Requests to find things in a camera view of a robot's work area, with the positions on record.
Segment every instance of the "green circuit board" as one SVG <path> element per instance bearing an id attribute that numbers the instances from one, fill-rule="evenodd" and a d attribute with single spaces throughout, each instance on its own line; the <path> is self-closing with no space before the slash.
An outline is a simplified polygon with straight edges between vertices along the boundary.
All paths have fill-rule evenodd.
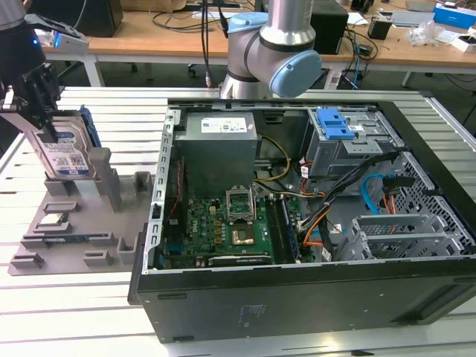
<path id="1" fill-rule="evenodd" d="M 270 256 L 273 263 L 273 242 L 266 216 L 264 198 L 256 198 L 256 219 L 251 224 L 244 221 L 230 223 L 227 217 L 226 198 L 191 199 L 187 205 L 187 229 L 180 244 L 167 245 L 171 258 L 170 268 L 196 266 L 197 257 L 206 260 L 217 256 Z M 246 213 L 248 200 L 232 200 L 231 211 Z M 289 218 L 296 224 L 302 218 L 299 202 L 286 201 Z"/>
<path id="2" fill-rule="evenodd" d="M 238 205 L 235 212 L 237 210 L 245 211 L 245 204 Z M 226 199 L 191 200 L 187 213 L 186 255 L 263 254 L 272 257 L 263 200 L 257 200 L 257 219 L 250 225 L 228 223 Z"/>

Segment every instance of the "motherboard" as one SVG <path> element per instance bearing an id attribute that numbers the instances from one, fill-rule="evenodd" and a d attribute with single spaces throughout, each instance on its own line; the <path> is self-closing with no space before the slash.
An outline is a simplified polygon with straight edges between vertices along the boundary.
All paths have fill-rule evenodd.
<path id="1" fill-rule="evenodd" d="M 253 219 L 235 219 L 237 213 L 248 213 L 249 203 Z M 296 198 L 190 199 L 184 237 L 167 242 L 164 264 L 202 268 L 294 262 L 300 219 Z"/>

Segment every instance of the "hard drive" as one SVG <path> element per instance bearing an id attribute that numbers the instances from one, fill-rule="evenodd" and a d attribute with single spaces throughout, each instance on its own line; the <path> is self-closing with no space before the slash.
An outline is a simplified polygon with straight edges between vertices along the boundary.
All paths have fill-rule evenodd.
<path id="1" fill-rule="evenodd" d="M 94 179 L 96 170 L 89 161 L 89 152 L 93 147 L 100 147 L 100 142 L 89 111 L 82 108 L 78 112 L 57 114 L 53 117 L 57 143 L 43 143 L 41 131 L 33 133 L 31 138 L 48 178 Z"/>

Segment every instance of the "floor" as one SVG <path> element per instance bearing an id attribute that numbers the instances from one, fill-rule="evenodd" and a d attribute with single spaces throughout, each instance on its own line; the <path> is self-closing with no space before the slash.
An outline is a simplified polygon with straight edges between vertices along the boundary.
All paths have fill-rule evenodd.
<path id="1" fill-rule="evenodd" d="M 60 73 L 65 69 L 64 62 L 54 63 Z M 204 66 L 196 66 L 196 77 L 189 78 L 186 65 L 152 65 L 154 79 L 148 81 L 145 75 L 144 64 L 138 64 L 138 72 L 133 73 L 131 65 L 126 63 L 101 63 L 104 80 L 107 86 L 120 87 L 202 87 L 205 86 Z M 211 66 L 213 81 L 220 83 L 225 78 L 225 67 L 220 65 Z M 476 91 L 476 80 L 474 82 L 463 82 L 473 80 L 473 76 L 455 76 L 458 80 L 453 80 L 458 84 L 458 88 L 452 84 L 444 74 L 434 74 L 426 77 L 424 74 L 416 74 L 408 89 L 401 86 L 404 73 L 400 72 L 370 72 L 361 83 L 361 89 L 368 90 L 388 90 L 404 91 L 418 90 L 430 91 L 459 121 L 463 121 L 469 111 L 476 104 L 476 97 L 472 97 L 472 91 Z M 89 86 L 86 71 L 83 67 L 68 74 L 64 78 L 65 86 Z M 321 89 L 324 85 L 317 84 L 314 88 Z M 350 89 L 350 85 L 341 84 L 341 88 Z M 476 132 L 476 111 L 472 113 L 466 125 L 471 133 Z M 2 120 L 0 123 L 0 154 L 10 145 L 16 136 L 16 130 L 9 123 Z"/>

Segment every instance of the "robotic arm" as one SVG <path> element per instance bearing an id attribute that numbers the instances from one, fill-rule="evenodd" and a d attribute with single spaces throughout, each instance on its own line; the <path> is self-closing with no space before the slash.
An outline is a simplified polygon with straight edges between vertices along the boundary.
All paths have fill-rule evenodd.
<path id="1" fill-rule="evenodd" d="M 0 115 L 24 132 L 45 129 L 44 142 L 56 142 L 51 112 L 57 108 L 60 86 L 53 67 L 45 64 L 35 28 L 55 31 L 55 48 L 80 52 L 88 47 L 70 26 L 27 15 L 20 0 L 1 0 Z"/>
<path id="2" fill-rule="evenodd" d="M 321 74 L 310 25 L 313 0 L 270 0 L 268 13 L 241 13 L 228 30 L 223 99 L 297 97 Z"/>

